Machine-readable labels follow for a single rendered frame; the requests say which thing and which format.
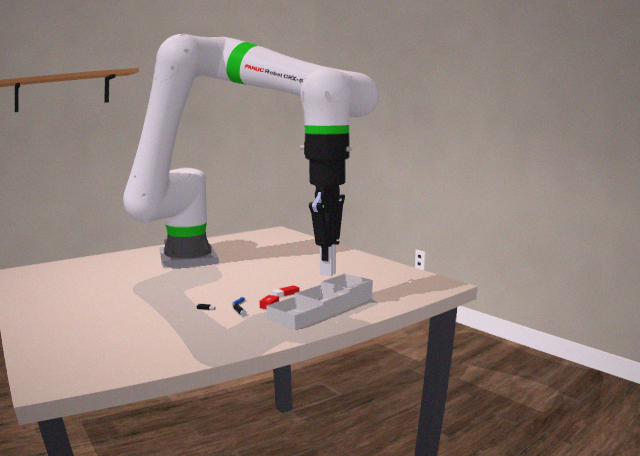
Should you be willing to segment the black battery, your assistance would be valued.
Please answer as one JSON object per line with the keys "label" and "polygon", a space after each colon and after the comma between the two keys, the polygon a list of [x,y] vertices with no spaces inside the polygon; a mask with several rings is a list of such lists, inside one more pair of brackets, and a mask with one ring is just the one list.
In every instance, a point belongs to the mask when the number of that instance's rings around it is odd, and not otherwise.
{"label": "black battery", "polygon": [[236,310],[240,315],[242,316],[246,316],[247,315],[247,311],[245,311],[241,306],[239,306],[238,304],[234,304],[233,305],[233,309]]}

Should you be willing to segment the red and white eraser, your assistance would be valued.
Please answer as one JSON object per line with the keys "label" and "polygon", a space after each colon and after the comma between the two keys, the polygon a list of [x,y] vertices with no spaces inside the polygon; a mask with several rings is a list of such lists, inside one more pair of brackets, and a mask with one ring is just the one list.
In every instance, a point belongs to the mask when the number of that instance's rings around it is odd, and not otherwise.
{"label": "red and white eraser", "polygon": [[300,288],[293,285],[289,287],[279,288],[275,290],[271,290],[271,295],[284,297],[288,295],[292,295],[294,293],[300,292]]}

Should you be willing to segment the red 9v battery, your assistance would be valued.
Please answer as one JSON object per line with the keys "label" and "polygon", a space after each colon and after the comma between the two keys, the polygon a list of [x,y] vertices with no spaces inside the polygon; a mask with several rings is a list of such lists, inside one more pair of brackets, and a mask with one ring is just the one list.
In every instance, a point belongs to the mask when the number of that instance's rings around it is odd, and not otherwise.
{"label": "red 9v battery", "polygon": [[259,304],[261,309],[266,309],[267,305],[270,305],[276,302],[279,302],[279,296],[268,295],[262,300],[260,300]]}

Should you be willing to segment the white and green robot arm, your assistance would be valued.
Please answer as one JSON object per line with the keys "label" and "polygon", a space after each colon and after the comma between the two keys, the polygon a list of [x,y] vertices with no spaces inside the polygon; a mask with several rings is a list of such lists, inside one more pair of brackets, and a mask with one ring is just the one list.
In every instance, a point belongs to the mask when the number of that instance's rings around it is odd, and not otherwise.
{"label": "white and green robot arm", "polygon": [[365,74],[324,68],[329,67],[229,37],[177,34],[162,43],[123,202],[136,221],[165,218],[166,256],[197,258],[211,253],[206,237],[205,174],[193,168],[170,170],[177,130],[195,78],[213,77],[301,96],[305,142],[300,150],[305,158],[342,161],[352,151],[349,117],[371,113],[378,104],[379,90]]}

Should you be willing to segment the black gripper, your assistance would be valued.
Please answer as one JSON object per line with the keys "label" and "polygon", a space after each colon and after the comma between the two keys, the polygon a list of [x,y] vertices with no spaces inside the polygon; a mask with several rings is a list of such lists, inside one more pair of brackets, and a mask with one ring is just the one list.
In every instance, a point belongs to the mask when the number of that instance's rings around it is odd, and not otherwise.
{"label": "black gripper", "polygon": [[316,186],[315,201],[309,203],[309,209],[315,243],[320,246],[320,275],[333,276],[336,274],[336,245],[340,242],[336,240],[340,238],[345,200],[339,188],[345,183],[345,160],[309,160],[309,181]]}

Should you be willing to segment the grey rack of three labelled bins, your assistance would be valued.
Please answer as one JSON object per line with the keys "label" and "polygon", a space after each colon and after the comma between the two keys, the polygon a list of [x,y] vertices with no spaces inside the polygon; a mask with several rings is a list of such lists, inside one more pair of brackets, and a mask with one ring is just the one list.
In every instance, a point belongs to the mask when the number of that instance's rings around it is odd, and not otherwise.
{"label": "grey rack of three labelled bins", "polygon": [[297,330],[371,300],[372,288],[373,280],[344,273],[267,305],[267,320]]}

